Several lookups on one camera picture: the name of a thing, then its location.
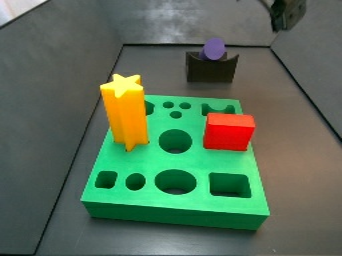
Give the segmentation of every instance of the purple knob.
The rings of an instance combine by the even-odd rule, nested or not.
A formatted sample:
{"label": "purple knob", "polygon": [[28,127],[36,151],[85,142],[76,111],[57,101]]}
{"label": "purple knob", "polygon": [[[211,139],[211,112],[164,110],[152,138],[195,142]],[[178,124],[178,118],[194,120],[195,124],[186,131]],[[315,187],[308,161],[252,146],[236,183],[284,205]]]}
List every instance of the purple knob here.
{"label": "purple knob", "polygon": [[220,38],[214,37],[206,42],[199,58],[202,60],[218,60],[226,52],[224,42]]}

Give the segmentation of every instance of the star-shaped block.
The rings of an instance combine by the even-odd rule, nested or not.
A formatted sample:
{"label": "star-shaped block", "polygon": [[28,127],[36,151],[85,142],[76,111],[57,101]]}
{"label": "star-shaped block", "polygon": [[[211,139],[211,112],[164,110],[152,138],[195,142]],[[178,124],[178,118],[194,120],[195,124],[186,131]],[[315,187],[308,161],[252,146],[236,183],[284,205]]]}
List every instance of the star-shaped block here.
{"label": "star-shaped block", "polygon": [[144,89],[140,75],[112,76],[100,86],[113,140],[131,151],[136,144],[148,143]]}

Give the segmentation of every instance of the red block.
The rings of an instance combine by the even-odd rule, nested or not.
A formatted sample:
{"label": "red block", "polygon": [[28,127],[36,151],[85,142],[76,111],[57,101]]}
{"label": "red block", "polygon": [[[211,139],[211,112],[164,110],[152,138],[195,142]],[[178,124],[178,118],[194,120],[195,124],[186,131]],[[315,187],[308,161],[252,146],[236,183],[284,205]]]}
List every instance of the red block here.
{"label": "red block", "polygon": [[254,129],[251,115],[208,113],[203,146],[206,149],[246,151]]}

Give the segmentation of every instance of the green foam board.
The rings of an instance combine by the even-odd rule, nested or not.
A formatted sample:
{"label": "green foam board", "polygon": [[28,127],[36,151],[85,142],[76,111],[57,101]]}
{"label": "green foam board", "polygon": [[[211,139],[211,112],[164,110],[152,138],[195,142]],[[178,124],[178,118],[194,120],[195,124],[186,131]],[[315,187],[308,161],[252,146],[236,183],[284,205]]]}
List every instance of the green foam board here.
{"label": "green foam board", "polygon": [[238,100],[145,96],[148,145],[104,138],[81,202],[92,217],[256,230],[270,215],[252,147],[203,148],[208,112]]}

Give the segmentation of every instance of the square hole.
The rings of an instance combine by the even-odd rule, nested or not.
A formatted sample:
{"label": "square hole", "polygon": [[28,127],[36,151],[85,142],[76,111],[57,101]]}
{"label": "square hole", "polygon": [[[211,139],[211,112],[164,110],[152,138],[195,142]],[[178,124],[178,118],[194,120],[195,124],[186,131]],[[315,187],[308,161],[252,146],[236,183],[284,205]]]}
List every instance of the square hole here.
{"label": "square hole", "polygon": [[117,178],[117,173],[113,171],[101,171],[97,174],[96,182],[95,182],[95,187],[96,188],[112,188],[115,186]]}
{"label": "square hole", "polygon": [[251,197],[250,182],[246,175],[210,173],[210,193],[212,196]]}

